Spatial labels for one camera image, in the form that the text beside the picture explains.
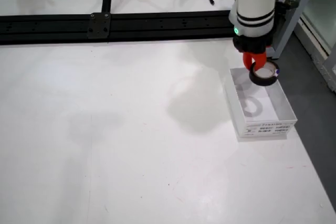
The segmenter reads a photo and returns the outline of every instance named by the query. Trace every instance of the black stripe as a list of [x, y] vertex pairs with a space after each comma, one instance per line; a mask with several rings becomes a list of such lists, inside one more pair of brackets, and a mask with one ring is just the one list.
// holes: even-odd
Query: black stripe
[[274, 19], [274, 16], [272, 16], [268, 20], [266, 20], [262, 23], [258, 23], [258, 24], [247, 24], [247, 23], [241, 22], [239, 19], [237, 19], [237, 20], [241, 25], [246, 26], [246, 27], [260, 27], [260, 26], [264, 26], [264, 25], [270, 23], [273, 19]]
[[242, 21], [253, 22], [253, 21], [260, 21], [260, 20], [263, 20], [263, 19], [265, 19], [265, 18], [268, 18], [268, 17], [271, 16], [273, 13], [274, 13], [274, 9], [273, 9], [270, 13], [268, 13], [268, 14], [266, 14], [266, 15], [264, 15], [264, 16], [257, 17], [257, 18], [247, 18], [247, 17], [244, 17], [244, 16], [240, 15], [240, 14], [238, 13], [238, 11], [237, 11], [237, 16], [238, 16]]

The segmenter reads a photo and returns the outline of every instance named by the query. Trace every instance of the white tabletop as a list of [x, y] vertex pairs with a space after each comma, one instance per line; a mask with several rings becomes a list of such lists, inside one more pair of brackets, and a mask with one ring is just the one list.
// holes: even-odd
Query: white tabletop
[[[52, 1], [34, 13], [100, 8]], [[230, 39], [1, 47], [0, 223], [336, 223], [295, 129], [237, 138], [222, 77], [241, 60]]]

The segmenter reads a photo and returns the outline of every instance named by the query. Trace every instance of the white robot arm housing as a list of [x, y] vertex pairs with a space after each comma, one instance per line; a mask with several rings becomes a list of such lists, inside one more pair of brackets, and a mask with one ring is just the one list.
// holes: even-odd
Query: white robot arm housing
[[236, 0], [229, 19], [238, 36], [257, 38], [268, 34], [274, 25], [276, 0]]

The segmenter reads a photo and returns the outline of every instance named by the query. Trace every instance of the open cardboard box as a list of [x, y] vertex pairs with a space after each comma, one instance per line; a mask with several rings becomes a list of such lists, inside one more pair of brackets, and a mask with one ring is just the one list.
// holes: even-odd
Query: open cardboard box
[[297, 122], [279, 81], [260, 87], [251, 82], [246, 68], [233, 68], [225, 90], [240, 137], [284, 135]]

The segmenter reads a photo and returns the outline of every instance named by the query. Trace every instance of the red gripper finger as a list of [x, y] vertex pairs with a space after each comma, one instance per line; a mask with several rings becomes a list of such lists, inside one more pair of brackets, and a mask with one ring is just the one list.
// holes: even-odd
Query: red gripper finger
[[254, 66], [255, 71], [259, 70], [266, 64], [266, 61], [267, 61], [266, 52], [262, 54], [250, 54], [250, 55], [256, 62], [256, 65]]
[[247, 68], [247, 70], [250, 70], [252, 66], [252, 55], [249, 52], [243, 53], [243, 62], [244, 62], [245, 68]]

